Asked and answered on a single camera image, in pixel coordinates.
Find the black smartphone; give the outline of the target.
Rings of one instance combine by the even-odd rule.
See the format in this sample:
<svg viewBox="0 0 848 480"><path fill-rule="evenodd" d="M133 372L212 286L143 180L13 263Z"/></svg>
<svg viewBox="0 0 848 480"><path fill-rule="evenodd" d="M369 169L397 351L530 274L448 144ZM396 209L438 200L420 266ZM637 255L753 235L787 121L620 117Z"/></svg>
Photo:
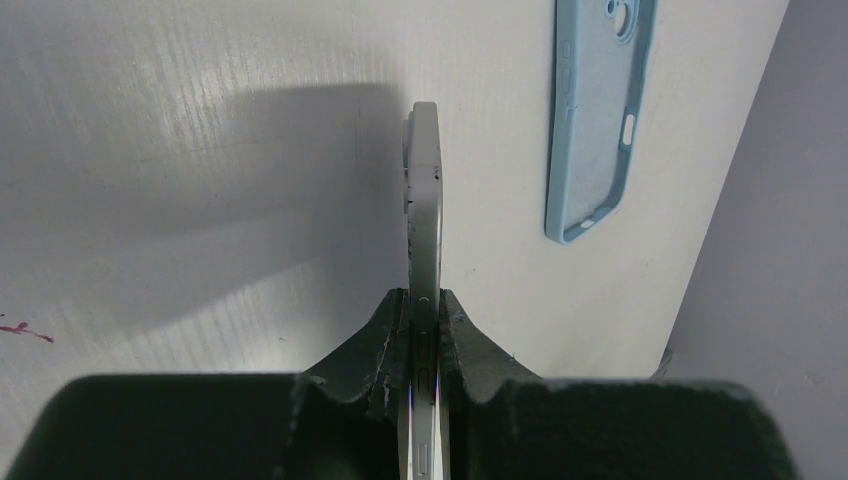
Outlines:
<svg viewBox="0 0 848 480"><path fill-rule="evenodd" d="M443 182L437 104L418 101L404 121L409 315L411 477L435 477Z"/></svg>

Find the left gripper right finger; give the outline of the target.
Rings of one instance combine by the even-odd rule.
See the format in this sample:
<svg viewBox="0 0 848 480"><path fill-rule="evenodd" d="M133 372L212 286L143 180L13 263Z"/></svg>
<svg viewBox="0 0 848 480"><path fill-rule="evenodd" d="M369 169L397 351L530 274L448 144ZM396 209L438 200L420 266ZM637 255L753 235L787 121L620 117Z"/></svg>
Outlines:
<svg viewBox="0 0 848 480"><path fill-rule="evenodd" d="M796 479L761 402L721 381L543 378L441 295L449 479Z"/></svg>

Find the light blue phone case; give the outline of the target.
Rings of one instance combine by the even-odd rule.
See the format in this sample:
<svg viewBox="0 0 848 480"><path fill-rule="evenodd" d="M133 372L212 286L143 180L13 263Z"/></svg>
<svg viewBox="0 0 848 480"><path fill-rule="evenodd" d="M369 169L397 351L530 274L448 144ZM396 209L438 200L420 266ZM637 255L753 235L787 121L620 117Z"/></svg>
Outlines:
<svg viewBox="0 0 848 480"><path fill-rule="evenodd" d="M545 234L568 244L619 205L645 86L654 1L558 1Z"/></svg>

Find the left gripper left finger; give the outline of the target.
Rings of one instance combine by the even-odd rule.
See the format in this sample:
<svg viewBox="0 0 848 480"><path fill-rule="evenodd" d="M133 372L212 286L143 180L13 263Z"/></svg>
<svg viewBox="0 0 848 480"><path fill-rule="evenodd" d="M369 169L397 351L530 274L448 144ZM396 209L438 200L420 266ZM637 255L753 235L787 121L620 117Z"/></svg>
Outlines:
<svg viewBox="0 0 848 480"><path fill-rule="evenodd" d="M402 479L407 293L301 373L94 375L45 405L11 479Z"/></svg>

